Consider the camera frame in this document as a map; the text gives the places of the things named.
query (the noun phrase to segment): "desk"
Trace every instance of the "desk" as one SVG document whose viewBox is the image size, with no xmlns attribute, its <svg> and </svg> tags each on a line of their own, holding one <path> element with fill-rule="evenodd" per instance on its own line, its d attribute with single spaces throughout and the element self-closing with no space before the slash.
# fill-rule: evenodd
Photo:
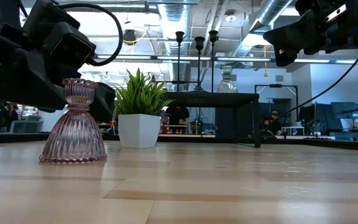
<svg viewBox="0 0 358 224">
<path fill-rule="evenodd" d="M 0 224 L 358 223 L 358 151 L 104 143 L 106 161 L 75 165 L 39 163 L 45 142 L 0 144 Z"/>
<path fill-rule="evenodd" d="M 232 108 L 233 117 L 237 117 L 237 109 L 252 103 L 254 123 L 254 146 L 260 147 L 259 139 L 259 94 L 250 93 L 207 93 L 207 92 L 168 92 L 167 98 L 174 100 L 169 106 L 186 106 L 198 108 Z M 234 140 L 238 141 L 237 123 L 234 120 Z"/>
<path fill-rule="evenodd" d="M 286 133 L 288 136 L 292 136 L 293 129 L 301 129 L 302 135 L 305 135 L 305 127 L 282 127 L 281 132 Z"/>
<path fill-rule="evenodd" d="M 276 139 L 313 139 L 316 136 L 276 136 Z M 332 136 L 318 136 L 319 140 L 335 140 Z"/>
</svg>

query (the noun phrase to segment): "computer monitor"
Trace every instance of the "computer monitor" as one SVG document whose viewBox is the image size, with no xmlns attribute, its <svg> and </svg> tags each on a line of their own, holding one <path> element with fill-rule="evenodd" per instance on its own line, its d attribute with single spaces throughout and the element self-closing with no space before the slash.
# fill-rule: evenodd
<svg viewBox="0 0 358 224">
<path fill-rule="evenodd" d="M 311 106 L 306 106 L 306 107 L 301 107 L 300 111 L 299 111 L 299 120 L 302 121 L 312 121 L 315 119 L 314 117 L 314 111 L 315 111 L 315 107 L 314 105 Z"/>
<path fill-rule="evenodd" d="M 358 111 L 352 111 L 356 109 L 358 109 L 358 102 L 331 103 L 331 110 L 334 119 L 358 119 Z"/>
</svg>

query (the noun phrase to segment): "ceiling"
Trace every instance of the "ceiling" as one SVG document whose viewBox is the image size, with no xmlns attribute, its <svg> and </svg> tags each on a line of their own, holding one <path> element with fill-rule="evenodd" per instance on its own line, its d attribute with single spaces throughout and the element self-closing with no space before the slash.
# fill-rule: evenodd
<svg viewBox="0 0 358 224">
<path fill-rule="evenodd" d="M 34 4 L 35 0 L 22 0 L 24 6 L 29 10 Z M 61 4 L 64 4 L 68 1 L 59 1 Z M 86 1 L 88 3 L 103 3 L 103 4 L 117 4 L 127 2 L 127 1 Z M 215 25 L 218 23 L 218 19 L 221 20 L 221 25 L 219 31 L 219 41 L 215 44 L 215 51 L 220 53 L 229 53 L 232 52 L 236 47 L 241 43 L 244 38 L 242 34 L 241 27 L 244 25 L 244 20 L 246 15 L 250 15 L 255 11 L 259 10 L 262 0 L 231 0 L 226 1 L 227 5 L 223 7 L 223 0 L 199 0 L 198 4 L 191 7 L 191 38 L 193 40 L 197 36 L 204 37 L 207 29 L 207 23 L 210 20 L 215 19 Z M 211 10 L 214 5 L 217 4 L 217 13 L 216 16 L 212 16 Z M 274 23 L 274 27 L 280 27 L 292 22 L 295 22 L 299 17 L 294 16 L 293 6 L 290 5 L 288 10 L 284 12 L 287 16 L 280 16 Z M 234 21 L 226 21 L 226 16 L 220 17 L 220 9 L 232 10 L 233 15 L 236 17 Z M 69 12 L 75 19 L 81 23 L 80 31 L 86 34 L 89 39 L 94 42 L 97 46 L 96 53 L 102 55 L 112 54 L 117 46 L 117 29 L 114 21 L 104 13 L 100 12 Z M 165 44 L 162 42 L 162 28 L 160 26 L 160 16 L 158 14 L 144 14 L 144 13 L 127 13 L 125 12 L 115 12 L 114 13 L 119 21 L 121 22 L 122 29 L 133 29 L 135 30 L 135 35 L 137 37 L 137 42 L 133 46 L 125 45 L 121 50 L 121 55 L 164 55 L 165 54 Z M 195 43 L 191 44 L 189 51 L 190 55 L 197 55 L 197 50 L 195 49 Z M 266 45 L 264 48 L 254 47 L 250 51 L 254 57 L 274 57 L 273 47 L 271 45 Z M 343 58 L 355 58 L 356 55 L 354 52 L 348 53 L 339 53 L 340 57 Z M 155 75 L 157 80 L 170 80 L 169 75 L 160 75 L 168 74 L 169 66 L 168 63 L 152 63 L 151 65 L 142 65 L 144 63 L 136 64 L 136 67 L 142 67 L 143 71 L 148 71 L 151 74 Z M 254 68 L 262 68 L 268 66 L 270 68 L 275 67 L 274 63 L 254 63 Z M 122 83 L 124 77 L 126 76 L 126 65 L 123 63 L 111 63 L 110 65 L 104 67 L 90 67 L 84 66 L 81 68 L 82 72 L 87 72 L 93 76 L 100 76 L 101 79 L 111 83 Z"/>
</svg>

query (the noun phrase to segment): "glass vase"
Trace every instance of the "glass vase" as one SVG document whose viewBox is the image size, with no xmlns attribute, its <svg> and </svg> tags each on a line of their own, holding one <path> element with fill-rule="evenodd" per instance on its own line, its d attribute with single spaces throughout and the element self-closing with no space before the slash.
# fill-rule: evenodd
<svg viewBox="0 0 358 224">
<path fill-rule="evenodd" d="M 64 79 L 68 112 L 53 127 L 41 162 L 93 162 L 107 158 L 96 121 L 88 113 L 98 84 L 92 81 Z"/>
<path fill-rule="evenodd" d="M 233 68 L 231 65 L 222 66 L 223 80 L 219 83 L 218 93 L 238 93 L 236 84 L 231 80 Z"/>
</svg>

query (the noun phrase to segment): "glass candlestick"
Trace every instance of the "glass candlestick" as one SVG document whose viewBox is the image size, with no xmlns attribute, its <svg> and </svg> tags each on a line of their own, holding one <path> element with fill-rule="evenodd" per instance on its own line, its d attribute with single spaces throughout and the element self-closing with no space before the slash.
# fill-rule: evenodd
<svg viewBox="0 0 358 224">
<path fill-rule="evenodd" d="M 231 65 L 222 66 L 223 80 L 219 83 L 218 93 L 238 93 L 236 84 L 231 80 L 233 68 Z"/>
<path fill-rule="evenodd" d="M 93 162 L 107 158 L 96 121 L 88 113 L 98 84 L 69 78 L 63 81 L 68 112 L 53 127 L 41 162 Z"/>
</svg>

